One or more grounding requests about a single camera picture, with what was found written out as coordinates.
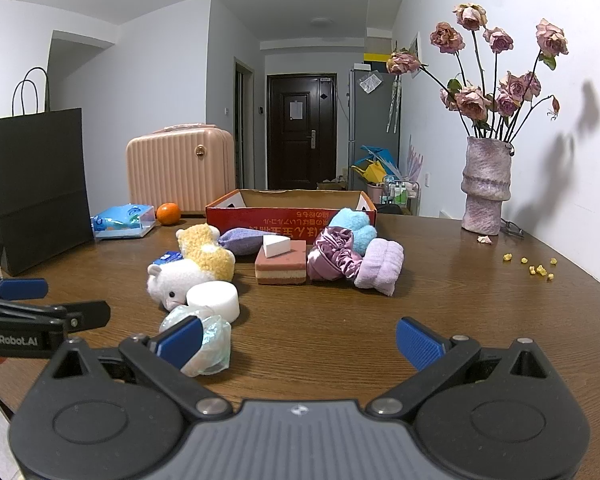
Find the eyeglasses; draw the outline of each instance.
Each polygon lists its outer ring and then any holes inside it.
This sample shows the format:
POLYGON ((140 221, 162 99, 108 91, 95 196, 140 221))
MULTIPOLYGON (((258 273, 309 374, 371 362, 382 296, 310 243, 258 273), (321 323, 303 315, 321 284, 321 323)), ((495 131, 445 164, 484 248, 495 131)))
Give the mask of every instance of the eyeglasses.
POLYGON ((522 229, 513 222, 509 222, 503 218, 500 219, 500 230, 507 235, 517 236, 518 238, 525 237, 525 233, 522 229))

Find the yellow plush toy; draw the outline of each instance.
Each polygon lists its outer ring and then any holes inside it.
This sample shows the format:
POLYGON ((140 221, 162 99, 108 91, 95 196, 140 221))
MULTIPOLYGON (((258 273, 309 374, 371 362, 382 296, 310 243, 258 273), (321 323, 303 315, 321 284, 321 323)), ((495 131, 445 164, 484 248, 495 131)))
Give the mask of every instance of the yellow plush toy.
POLYGON ((193 225, 176 231, 180 252, 216 280, 230 282, 234 277, 235 256, 218 244, 220 231, 208 224, 193 225))

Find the yellow stripe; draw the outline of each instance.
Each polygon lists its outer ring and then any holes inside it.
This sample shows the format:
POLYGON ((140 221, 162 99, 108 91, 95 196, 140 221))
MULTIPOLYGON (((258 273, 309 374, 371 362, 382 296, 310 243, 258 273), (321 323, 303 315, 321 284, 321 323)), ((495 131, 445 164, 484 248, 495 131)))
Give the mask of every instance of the yellow stripe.
POLYGON ((381 61, 384 63, 390 57, 391 57, 391 55, 389 55, 389 54, 365 54, 364 60, 365 61, 381 61))

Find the white teddy bear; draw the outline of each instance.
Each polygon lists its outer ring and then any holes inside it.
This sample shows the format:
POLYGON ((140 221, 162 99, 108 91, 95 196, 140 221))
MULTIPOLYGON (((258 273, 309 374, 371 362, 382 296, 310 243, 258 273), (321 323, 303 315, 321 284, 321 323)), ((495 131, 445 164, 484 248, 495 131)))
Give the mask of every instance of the white teddy bear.
POLYGON ((147 292, 169 312, 187 303, 187 291, 192 286, 215 279, 212 272, 201 270, 196 262, 188 258, 168 264, 151 264, 147 272, 147 292))

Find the light blue plush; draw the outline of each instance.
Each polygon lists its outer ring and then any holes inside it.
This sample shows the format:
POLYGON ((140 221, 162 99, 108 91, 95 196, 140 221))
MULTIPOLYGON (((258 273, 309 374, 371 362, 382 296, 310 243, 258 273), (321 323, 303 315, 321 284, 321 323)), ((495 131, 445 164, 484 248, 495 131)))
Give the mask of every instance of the light blue plush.
POLYGON ((344 227, 353 231, 353 250, 364 256, 371 240, 378 236, 376 228, 370 225, 369 216, 364 211, 341 209, 329 222, 329 227, 344 227))

